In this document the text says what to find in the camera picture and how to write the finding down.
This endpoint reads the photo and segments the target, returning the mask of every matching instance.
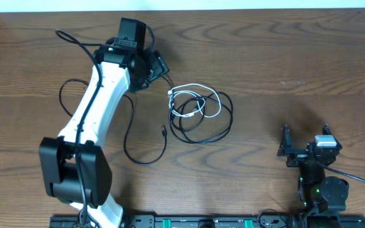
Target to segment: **wooden table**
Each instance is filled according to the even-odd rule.
[[[343,144],[332,167],[365,178],[365,9],[0,13],[0,227],[47,227],[53,214],[76,213],[46,195],[38,147],[69,121],[58,102],[61,84],[89,80],[92,63],[54,29],[104,42],[116,36],[123,16],[153,28],[176,85],[204,83],[234,103],[225,139],[190,145],[169,134],[164,157],[148,167],[124,155],[131,110],[128,102],[119,104],[105,155],[111,193],[127,211],[210,215],[302,208],[298,170],[276,157],[283,124],[303,148],[329,123]],[[148,161],[163,147],[167,90],[159,80],[132,96],[136,115],[128,148],[136,158]],[[69,110],[84,91],[77,83],[66,87]],[[204,138],[226,124],[224,111],[191,136]],[[365,184],[347,180],[346,213],[365,216]]]

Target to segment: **green connector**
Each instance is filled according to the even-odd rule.
[[[171,219],[163,219],[163,228],[171,228]]]
[[[245,220],[245,228],[253,228],[253,220]]]

